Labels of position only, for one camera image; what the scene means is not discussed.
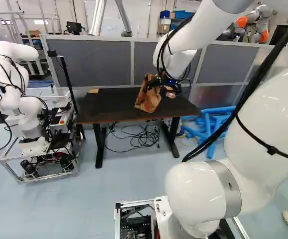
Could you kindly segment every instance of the floor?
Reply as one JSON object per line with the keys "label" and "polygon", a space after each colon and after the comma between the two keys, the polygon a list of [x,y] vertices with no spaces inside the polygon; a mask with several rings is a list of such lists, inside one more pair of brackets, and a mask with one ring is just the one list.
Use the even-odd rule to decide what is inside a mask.
{"label": "floor", "polygon": [[[7,136],[0,125],[0,145]],[[87,129],[86,137],[77,176],[18,185],[0,165],[0,239],[112,239],[114,203],[164,195],[168,169],[195,144],[193,139],[176,138],[181,158],[175,159],[161,134],[160,148],[127,153],[107,150],[103,168],[95,169],[94,132]],[[107,145],[125,150],[129,142],[110,136]],[[223,143],[219,143],[215,159],[223,157]],[[195,160],[204,160],[204,155]],[[281,217],[283,209],[288,210],[288,180],[269,206],[240,220],[250,238],[288,238],[288,227]]]}

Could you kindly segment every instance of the gray partition wall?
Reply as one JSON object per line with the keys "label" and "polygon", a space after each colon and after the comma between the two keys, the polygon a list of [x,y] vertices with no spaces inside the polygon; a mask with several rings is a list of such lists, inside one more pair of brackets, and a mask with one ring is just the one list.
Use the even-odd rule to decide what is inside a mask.
{"label": "gray partition wall", "polygon": [[[56,50],[65,57],[72,85],[86,92],[90,87],[140,86],[145,73],[156,74],[152,59],[157,39],[74,35],[41,35],[44,51]],[[273,46],[215,41],[197,51],[191,62],[183,95],[201,109],[237,103],[248,80]],[[66,86],[63,70],[47,57],[56,86]],[[288,47],[266,79],[288,67]]]}

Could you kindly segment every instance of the table leg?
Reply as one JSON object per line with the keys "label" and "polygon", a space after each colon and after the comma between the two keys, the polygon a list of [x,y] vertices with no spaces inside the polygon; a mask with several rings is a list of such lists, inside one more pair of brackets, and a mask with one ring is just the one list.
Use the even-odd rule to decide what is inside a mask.
{"label": "table leg", "polygon": [[172,124],[170,126],[170,130],[168,130],[168,126],[162,122],[162,130],[167,139],[169,147],[173,153],[174,158],[179,158],[179,152],[175,144],[176,133],[179,125],[180,117],[173,117]]}
{"label": "table leg", "polygon": [[83,136],[83,140],[86,140],[83,125],[77,124],[76,127],[77,127],[77,135],[80,136],[80,133],[81,133]]}
{"label": "table leg", "polygon": [[99,123],[94,123],[93,128],[94,128],[96,144],[97,144],[97,155],[96,155],[95,168],[102,168],[104,149],[105,149],[106,128],[100,129]]}

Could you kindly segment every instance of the window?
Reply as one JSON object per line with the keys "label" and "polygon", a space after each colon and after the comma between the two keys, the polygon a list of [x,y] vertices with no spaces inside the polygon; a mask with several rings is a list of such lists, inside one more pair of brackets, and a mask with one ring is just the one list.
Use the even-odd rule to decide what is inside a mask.
{"label": "window", "polygon": [[37,25],[44,25],[43,20],[34,20],[34,23]]}
{"label": "window", "polygon": [[2,20],[1,20],[1,24],[2,24],[2,25],[5,25],[5,22],[6,22],[8,25],[11,24],[11,20],[5,20],[5,21],[2,21]]}

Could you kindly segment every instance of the brown paper bag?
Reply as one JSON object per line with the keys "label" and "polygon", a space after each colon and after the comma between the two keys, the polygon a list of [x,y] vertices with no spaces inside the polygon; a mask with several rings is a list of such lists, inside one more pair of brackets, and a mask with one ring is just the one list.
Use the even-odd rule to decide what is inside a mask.
{"label": "brown paper bag", "polygon": [[155,79],[156,77],[157,75],[146,73],[145,79],[143,80],[143,83],[142,83],[142,87],[140,88],[140,91],[138,93],[138,96],[135,102],[135,108],[148,112],[148,113],[152,113],[155,111],[155,109],[157,108],[161,100],[161,96],[159,94],[161,87],[157,86],[148,90],[147,84],[148,82]]}

